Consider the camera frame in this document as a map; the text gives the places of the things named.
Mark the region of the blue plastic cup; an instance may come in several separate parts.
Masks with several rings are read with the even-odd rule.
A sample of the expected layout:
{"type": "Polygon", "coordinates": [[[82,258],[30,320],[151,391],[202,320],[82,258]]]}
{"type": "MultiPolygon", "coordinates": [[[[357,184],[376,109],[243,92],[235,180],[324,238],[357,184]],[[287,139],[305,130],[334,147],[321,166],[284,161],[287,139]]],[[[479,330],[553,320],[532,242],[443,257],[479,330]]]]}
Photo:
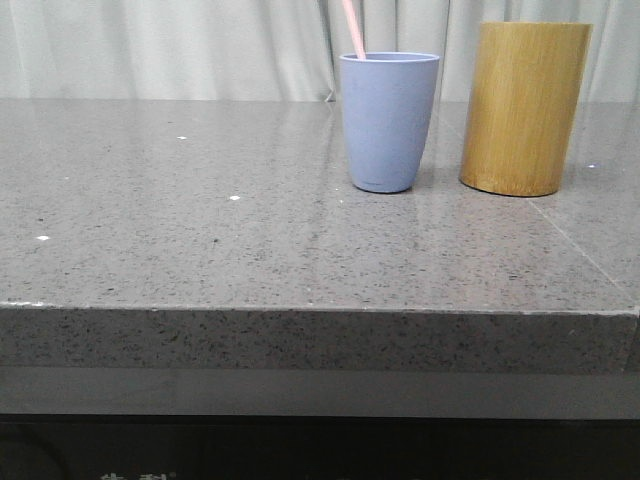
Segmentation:
{"type": "Polygon", "coordinates": [[[368,52],[340,57],[342,118],[351,181],[398,193],[417,177],[428,137],[440,57],[368,52]]]}

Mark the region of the white curtain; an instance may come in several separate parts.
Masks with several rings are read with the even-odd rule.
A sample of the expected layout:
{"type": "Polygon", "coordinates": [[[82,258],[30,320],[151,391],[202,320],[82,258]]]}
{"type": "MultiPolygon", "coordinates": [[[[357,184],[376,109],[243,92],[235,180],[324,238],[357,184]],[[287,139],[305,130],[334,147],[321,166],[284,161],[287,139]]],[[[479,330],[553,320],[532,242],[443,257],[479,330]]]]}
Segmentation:
{"type": "MultiPolygon", "coordinates": [[[[639,98],[635,1],[358,1],[370,51],[440,57],[438,94],[468,97],[485,21],[592,28],[581,97],[639,98]]],[[[330,101],[352,51],[337,1],[5,1],[8,98],[330,101]]]]}

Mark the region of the bamboo cylinder holder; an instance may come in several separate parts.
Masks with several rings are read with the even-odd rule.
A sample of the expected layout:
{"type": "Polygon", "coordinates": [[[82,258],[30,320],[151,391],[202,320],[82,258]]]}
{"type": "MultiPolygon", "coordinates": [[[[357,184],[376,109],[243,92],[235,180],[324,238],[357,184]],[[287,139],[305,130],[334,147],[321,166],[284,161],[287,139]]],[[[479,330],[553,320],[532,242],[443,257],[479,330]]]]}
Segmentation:
{"type": "Polygon", "coordinates": [[[591,29],[570,22],[481,24],[463,184],[515,197],[559,190],[591,29]]]}

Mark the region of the black cabinet under counter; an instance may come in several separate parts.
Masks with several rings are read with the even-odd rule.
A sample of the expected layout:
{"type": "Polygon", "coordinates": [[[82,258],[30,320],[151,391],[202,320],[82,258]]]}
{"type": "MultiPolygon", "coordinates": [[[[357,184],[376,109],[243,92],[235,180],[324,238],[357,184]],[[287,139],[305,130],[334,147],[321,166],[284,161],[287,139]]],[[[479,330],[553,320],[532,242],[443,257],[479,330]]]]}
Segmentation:
{"type": "Polygon", "coordinates": [[[635,479],[623,376],[5,367],[5,479],[635,479]]]}

